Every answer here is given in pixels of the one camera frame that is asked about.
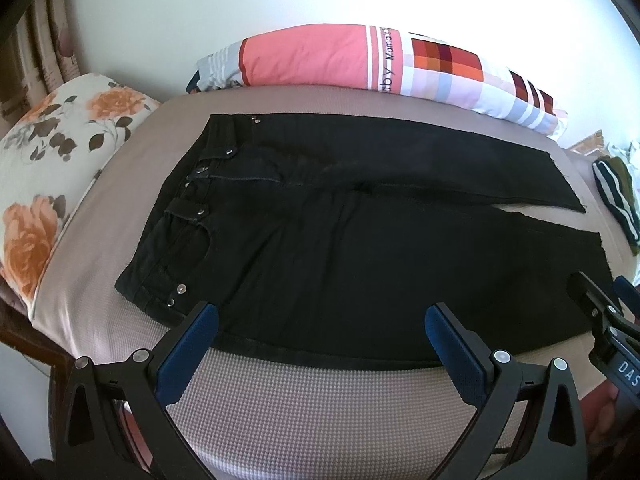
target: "floral pillow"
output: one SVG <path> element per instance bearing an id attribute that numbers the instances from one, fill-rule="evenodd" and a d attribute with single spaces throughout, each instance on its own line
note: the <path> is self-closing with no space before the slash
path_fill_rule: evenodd
<path id="1" fill-rule="evenodd" d="M 75 78 L 0 139 L 0 276 L 31 311 L 64 225 L 159 103 L 99 74 Z"/>

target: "black jeans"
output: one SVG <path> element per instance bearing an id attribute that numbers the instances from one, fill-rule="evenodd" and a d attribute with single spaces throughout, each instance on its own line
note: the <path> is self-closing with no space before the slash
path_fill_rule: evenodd
<path id="1" fill-rule="evenodd" d="M 211 116 L 116 288 L 167 326 L 210 301 L 216 348 L 306 366 L 438 365 L 424 335 L 437 301 L 514 353 L 587 332 L 565 286 L 583 270 L 611 294 L 599 235 L 497 203 L 583 210 L 547 153 L 486 136 L 380 118 Z"/>

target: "curtain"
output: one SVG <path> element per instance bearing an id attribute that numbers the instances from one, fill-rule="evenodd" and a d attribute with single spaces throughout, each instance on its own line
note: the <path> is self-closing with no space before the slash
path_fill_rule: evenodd
<path id="1" fill-rule="evenodd" d="M 34 0 L 0 46 L 0 139 L 31 107 L 79 75 L 65 0 Z"/>

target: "orange rose print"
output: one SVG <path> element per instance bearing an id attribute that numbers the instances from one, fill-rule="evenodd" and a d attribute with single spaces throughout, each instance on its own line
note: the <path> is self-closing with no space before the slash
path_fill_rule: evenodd
<path id="1" fill-rule="evenodd" d="M 49 106 L 53 99 L 56 98 L 56 93 L 51 92 L 48 96 L 46 96 L 42 101 L 40 101 L 37 105 L 35 105 L 31 110 L 25 113 L 20 119 L 21 123 L 31 123 L 36 120 L 38 116 L 44 111 L 44 109 Z"/>
<path id="2" fill-rule="evenodd" d="M 112 88 L 91 99 L 86 108 L 94 120 L 114 119 L 137 114 L 142 110 L 144 101 L 145 96 L 131 88 Z"/>
<path id="3" fill-rule="evenodd" d="M 33 301 L 38 280 L 56 238 L 58 216 L 47 197 L 37 196 L 31 206 L 17 203 L 9 206 L 2 215 L 2 221 L 2 275 L 23 298 Z"/>

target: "green fabric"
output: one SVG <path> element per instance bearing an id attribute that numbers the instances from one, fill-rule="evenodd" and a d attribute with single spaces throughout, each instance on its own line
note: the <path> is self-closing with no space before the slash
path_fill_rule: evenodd
<path id="1" fill-rule="evenodd" d="M 629 205 L 632 209 L 636 208 L 636 198 L 634 195 L 634 186 L 631 180 L 631 174 L 629 170 L 626 168 L 626 164 L 624 160 L 622 160 L 618 156 L 609 156 L 604 155 L 601 156 L 598 160 L 604 160 L 608 163 L 609 167 L 617 174 L 620 180 L 620 187 L 622 196 L 626 198 L 626 201 L 629 202 Z M 640 248 L 635 244 L 629 244 L 631 247 L 631 252 L 634 256 L 638 256 L 640 254 Z"/>

